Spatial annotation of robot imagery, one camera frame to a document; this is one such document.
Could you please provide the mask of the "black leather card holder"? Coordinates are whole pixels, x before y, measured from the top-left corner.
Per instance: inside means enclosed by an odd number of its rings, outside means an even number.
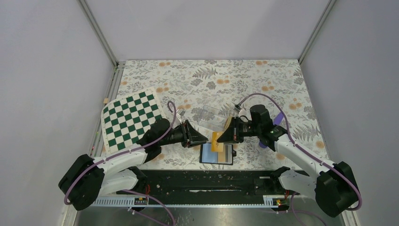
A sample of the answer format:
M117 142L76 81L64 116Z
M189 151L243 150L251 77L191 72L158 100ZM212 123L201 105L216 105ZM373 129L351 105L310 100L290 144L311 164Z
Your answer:
M233 165L237 152L233 145L226 144L221 152L213 152L211 143L202 144L200 147L199 162L203 164Z

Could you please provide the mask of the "clear plastic box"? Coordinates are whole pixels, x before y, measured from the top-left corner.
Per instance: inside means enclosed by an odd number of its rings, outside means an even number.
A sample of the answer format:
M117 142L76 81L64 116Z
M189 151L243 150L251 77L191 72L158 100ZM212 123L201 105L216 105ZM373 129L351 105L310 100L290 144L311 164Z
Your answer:
M200 111L198 123L212 131L223 131L228 119L233 115L234 113L230 109L220 110L204 105Z

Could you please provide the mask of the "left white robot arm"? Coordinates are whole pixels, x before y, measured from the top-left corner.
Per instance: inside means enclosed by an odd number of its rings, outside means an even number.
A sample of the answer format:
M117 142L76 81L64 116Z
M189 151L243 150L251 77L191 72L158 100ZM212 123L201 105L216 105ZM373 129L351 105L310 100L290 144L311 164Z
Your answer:
M79 156L58 183L64 193L65 204L83 210L102 195L121 190L139 194L145 190L146 176L137 166L161 154L162 146L180 143L184 148L199 146L208 138L197 131L189 121L175 128L167 119L156 120L132 149L115 152L103 158Z

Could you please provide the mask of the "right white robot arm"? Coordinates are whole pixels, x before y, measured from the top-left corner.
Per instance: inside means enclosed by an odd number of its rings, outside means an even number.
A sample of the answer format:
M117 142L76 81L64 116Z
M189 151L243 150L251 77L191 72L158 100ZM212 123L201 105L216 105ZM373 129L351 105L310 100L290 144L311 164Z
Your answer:
M299 166L305 174L288 167L280 167L271 174L270 188L276 194L286 190L297 192L316 201L320 209L330 217L337 217L351 205L360 202L358 186L351 167L334 163L314 152L299 148L288 131L275 124L264 105L250 108L250 120L232 117L218 143L242 143L245 137L257 137L263 145L282 154Z

